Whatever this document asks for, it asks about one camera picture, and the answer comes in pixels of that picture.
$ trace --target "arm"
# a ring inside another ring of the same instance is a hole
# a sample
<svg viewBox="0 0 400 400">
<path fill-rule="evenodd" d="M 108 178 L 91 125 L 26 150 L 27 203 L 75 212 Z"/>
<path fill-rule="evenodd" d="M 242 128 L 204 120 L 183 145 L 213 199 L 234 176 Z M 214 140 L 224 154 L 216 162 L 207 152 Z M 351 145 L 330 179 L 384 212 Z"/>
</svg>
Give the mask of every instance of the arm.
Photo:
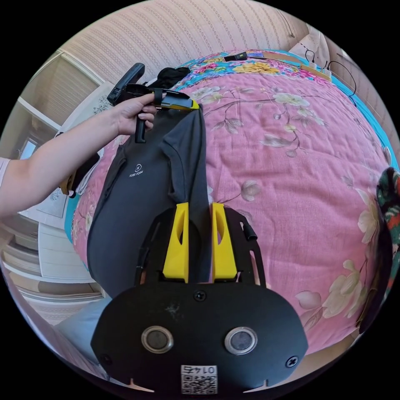
<svg viewBox="0 0 400 400">
<path fill-rule="evenodd" d="M 127 100 L 48 141 L 29 159 L 11 160 L 0 187 L 0 217 L 41 203 L 90 156 L 119 134 L 133 134 L 136 115 L 142 109 L 148 114 L 140 114 L 140 117 L 146 121 L 147 128 L 151 128 L 156 110 L 144 105 L 152 100 L 153 95 Z"/>
</svg>

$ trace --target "sleeve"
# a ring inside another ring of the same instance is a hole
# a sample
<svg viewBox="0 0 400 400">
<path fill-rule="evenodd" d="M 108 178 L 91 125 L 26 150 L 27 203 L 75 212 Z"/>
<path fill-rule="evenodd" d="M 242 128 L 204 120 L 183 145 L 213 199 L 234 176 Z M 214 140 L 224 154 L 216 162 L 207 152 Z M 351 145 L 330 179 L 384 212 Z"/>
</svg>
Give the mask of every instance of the sleeve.
<svg viewBox="0 0 400 400">
<path fill-rule="evenodd" d="M 7 169 L 9 162 L 10 162 L 9 159 L 0 157 L 0 186 L 3 182 L 4 173 L 5 173 L 5 170 Z"/>
</svg>

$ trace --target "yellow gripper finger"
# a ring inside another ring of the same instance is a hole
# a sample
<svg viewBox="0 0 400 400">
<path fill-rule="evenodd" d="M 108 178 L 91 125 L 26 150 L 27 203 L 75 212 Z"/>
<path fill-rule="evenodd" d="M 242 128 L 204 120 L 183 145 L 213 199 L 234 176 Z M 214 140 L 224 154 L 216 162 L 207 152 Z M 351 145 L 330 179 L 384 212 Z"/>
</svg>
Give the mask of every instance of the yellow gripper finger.
<svg viewBox="0 0 400 400">
<path fill-rule="evenodd" d="M 170 243 L 165 258 L 165 278 L 184 280 L 189 278 L 189 203 L 176 206 Z"/>
<path fill-rule="evenodd" d="M 223 204 L 212 204 L 212 282 L 236 278 L 237 268 Z"/>
</svg>

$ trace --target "qr code sticker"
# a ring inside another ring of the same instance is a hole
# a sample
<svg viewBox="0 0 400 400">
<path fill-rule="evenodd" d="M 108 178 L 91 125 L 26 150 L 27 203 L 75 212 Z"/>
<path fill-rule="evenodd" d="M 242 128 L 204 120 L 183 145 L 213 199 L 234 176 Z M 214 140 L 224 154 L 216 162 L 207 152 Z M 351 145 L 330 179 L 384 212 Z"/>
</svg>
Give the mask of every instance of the qr code sticker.
<svg viewBox="0 0 400 400">
<path fill-rule="evenodd" d="M 182 394 L 214 395 L 218 392 L 216 366 L 183 365 L 181 369 Z"/>
<path fill-rule="evenodd" d="M 217 393 L 217 376 L 182 375 L 182 393 L 187 395 L 214 395 Z"/>
</svg>

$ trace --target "pink floral bedspread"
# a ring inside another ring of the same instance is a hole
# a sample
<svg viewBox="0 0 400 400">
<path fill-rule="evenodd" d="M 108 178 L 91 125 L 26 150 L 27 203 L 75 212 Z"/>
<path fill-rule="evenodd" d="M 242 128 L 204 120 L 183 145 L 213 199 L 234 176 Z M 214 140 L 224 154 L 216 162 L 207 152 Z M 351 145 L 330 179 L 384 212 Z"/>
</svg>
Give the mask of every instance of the pink floral bedspread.
<svg viewBox="0 0 400 400">
<path fill-rule="evenodd" d="M 203 104 L 210 202 L 244 214 L 258 235 L 268 287 L 299 314 L 308 353 L 355 330 L 374 276 L 375 187 L 388 166 L 378 137 L 334 84 L 287 64 L 237 63 L 183 92 Z M 75 212 L 87 235 L 120 137 L 105 148 Z"/>
</svg>

